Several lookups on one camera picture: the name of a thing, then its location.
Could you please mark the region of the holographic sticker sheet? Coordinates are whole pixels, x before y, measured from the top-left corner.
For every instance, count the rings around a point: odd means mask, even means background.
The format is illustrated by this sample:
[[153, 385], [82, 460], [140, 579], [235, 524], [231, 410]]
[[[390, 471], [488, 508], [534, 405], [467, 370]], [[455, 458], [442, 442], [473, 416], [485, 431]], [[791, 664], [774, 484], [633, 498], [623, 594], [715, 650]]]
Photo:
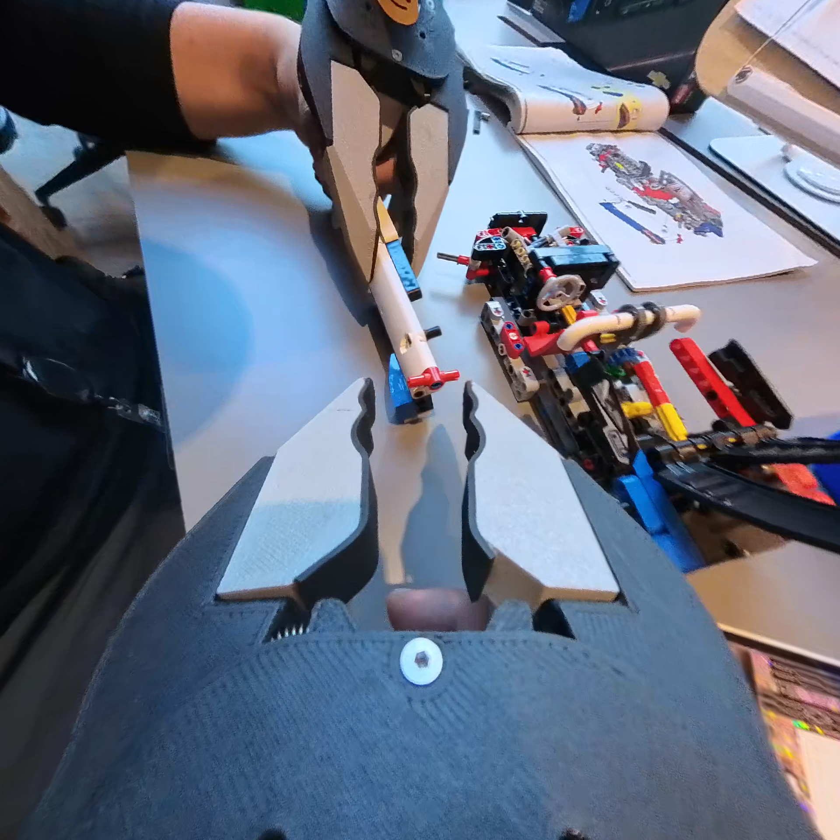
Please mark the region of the holographic sticker sheet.
[[771, 750], [822, 838], [839, 838], [839, 664], [720, 625], [756, 699]]

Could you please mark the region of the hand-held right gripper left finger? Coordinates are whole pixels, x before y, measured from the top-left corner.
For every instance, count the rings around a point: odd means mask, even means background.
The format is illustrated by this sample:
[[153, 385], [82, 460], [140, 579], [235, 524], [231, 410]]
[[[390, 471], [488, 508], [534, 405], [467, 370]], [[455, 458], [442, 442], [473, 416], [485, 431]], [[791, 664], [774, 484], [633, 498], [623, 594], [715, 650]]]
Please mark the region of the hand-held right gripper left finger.
[[279, 447], [216, 596], [351, 601], [377, 568], [375, 389], [358, 379]]

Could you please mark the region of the person's right hand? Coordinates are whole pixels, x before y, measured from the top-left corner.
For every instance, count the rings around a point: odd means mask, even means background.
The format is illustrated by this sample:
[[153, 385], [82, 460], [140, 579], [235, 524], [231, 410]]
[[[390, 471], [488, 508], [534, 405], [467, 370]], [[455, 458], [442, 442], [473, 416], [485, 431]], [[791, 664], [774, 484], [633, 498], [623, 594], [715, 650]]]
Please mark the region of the person's right hand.
[[385, 601], [388, 620], [398, 632], [457, 633], [483, 631], [494, 611], [481, 596], [449, 588], [394, 589]]

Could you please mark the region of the open instruction booklet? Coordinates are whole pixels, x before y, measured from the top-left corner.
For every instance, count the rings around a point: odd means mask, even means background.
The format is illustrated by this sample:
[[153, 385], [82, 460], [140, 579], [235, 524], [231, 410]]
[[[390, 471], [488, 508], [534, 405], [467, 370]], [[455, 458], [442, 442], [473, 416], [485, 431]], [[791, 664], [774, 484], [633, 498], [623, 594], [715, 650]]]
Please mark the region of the open instruction booklet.
[[781, 275], [815, 261], [734, 202], [659, 133], [669, 101], [550, 47], [468, 46], [465, 68], [633, 291]]

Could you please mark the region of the grey desk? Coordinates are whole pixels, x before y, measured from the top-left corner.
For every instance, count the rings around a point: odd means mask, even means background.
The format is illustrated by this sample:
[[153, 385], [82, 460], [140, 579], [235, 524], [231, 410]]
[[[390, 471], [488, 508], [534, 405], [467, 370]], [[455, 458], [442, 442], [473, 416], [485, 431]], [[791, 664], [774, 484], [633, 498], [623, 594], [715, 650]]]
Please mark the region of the grey desk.
[[[129, 173], [185, 528], [262, 456], [273, 455], [357, 378], [374, 381], [371, 464], [381, 558], [351, 603], [360, 627], [385, 629], [396, 586], [462, 587], [460, 503], [466, 470], [463, 385], [434, 398], [415, 424], [388, 422], [378, 322], [353, 283], [310, 154], [288, 133], [222, 140], [212, 159], [131, 153]], [[708, 352], [736, 339], [794, 414], [793, 434], [838, 429], [838, 262], [781, 219], [698, 166], [732, 201], [818, 263], [766, 280], [634, 294], [617, 279], [612, 307], [691, 304], [690, 331]], [[445, 369], [475, 380], [510, 411], [512, 399], [478, 318], [487, 292], [436, 259], [464, 254], [496, 212], [571, 215], [493, 113], [471, 126], [423, 268], [416, 304]], [[695, 574], [690, 582], [722, 627], [838, 660], [838, 556], [801, 543]]]

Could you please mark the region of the black cardboard box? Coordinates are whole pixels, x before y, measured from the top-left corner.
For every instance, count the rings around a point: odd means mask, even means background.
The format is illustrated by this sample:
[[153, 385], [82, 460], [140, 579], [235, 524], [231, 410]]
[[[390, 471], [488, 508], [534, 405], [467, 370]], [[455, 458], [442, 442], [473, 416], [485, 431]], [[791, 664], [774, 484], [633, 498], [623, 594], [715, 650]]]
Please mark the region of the black cardboard box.
[[700, 42], [725, 1], [524, 1], [586, 66], [629, 81], [650, 83], [667, 96], [675, 114], [696, 112]]

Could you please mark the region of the white blue brick panel assembly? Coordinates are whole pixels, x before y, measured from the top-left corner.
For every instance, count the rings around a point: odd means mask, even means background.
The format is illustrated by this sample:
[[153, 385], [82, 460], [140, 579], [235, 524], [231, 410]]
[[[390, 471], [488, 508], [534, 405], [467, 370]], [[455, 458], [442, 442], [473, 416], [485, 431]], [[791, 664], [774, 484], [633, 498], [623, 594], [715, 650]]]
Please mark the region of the white blue brick panel assembly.
[[459, 380], [460, 372], [438, 366], [429, 347], [439, 328], [425, 330], [413, 303], [422, 296], [417, 277], [381, 198], [376, 200], [380, 237], [369, 284], [385, 332], [392, 345], [388, 363], [390, 418], [394, 424], [413, 424], [434, 409], [433, 395]]

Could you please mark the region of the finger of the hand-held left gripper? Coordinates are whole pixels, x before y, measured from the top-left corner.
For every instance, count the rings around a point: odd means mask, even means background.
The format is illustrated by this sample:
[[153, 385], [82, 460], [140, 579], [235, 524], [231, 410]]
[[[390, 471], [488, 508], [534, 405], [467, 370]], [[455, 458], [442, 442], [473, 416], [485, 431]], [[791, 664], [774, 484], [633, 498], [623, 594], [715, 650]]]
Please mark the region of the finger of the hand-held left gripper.
[[398, 130], [395, 193], [388, 212], [412, 266], [422, 266], [448, 194], [448, 114], [413, 108]]
[[380, 234], [375, 159], [382, 144], [378, 94], [351, 66], [331, 62], [332, 143], [327, 148], [335, 213], [360, 276], [371, 282]]

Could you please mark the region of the black office chair base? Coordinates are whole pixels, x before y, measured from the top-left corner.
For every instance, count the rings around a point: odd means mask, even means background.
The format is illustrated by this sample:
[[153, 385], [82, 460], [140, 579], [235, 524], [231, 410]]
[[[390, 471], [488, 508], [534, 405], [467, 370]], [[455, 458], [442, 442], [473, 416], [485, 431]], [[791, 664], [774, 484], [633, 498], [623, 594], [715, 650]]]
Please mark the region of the black office chair base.
[[35, 190], [35, 201], [42, 214], [57, 230], [67, 227], [65, 215], [50, 202], [53, 195], [67, 189], [124, 156], [125, 148], [87, 133], [77, 133], [78, 145], [73, 161]]

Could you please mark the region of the person's left forearm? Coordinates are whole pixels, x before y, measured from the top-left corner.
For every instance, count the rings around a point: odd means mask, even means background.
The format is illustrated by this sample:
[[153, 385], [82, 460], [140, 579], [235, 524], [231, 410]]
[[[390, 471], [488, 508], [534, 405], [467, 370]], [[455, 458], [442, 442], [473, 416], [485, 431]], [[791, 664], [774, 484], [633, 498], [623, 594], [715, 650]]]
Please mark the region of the person's left forearm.
[[140, 151], [196, 151], [175, 88], [180, 2], [2, 1], [1, 104]]

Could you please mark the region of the toy brick vehicle model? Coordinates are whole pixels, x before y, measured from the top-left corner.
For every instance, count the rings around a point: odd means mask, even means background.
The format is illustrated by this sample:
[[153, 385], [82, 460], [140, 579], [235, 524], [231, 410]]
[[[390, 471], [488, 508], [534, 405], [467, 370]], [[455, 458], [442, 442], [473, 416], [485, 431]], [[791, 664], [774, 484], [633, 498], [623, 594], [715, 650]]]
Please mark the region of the toy brick vehicle model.
[[652, 301], [610, 311], [619, 263], [581, 227], [499, 213], [469, 255], [437, 253], [489, 293], [480, 323], [512, 393], [684, 572], [784, 541], [838, 553], [838, 434], [783, 436], [790, 408], [736, 341], [704, 353], [683, 334], [676, 362], [712, 412], [691, 433], [640, 343], [692, 329], [700, 311]]

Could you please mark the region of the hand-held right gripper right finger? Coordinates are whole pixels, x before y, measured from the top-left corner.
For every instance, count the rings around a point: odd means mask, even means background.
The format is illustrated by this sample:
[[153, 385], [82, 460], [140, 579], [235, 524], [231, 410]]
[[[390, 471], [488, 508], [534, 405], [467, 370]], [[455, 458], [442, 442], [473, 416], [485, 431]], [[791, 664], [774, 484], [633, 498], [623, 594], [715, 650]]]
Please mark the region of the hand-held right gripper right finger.
[[620, 587], [561, 454], [473, 381], [461, 565], [471, 601], [615, 602]]

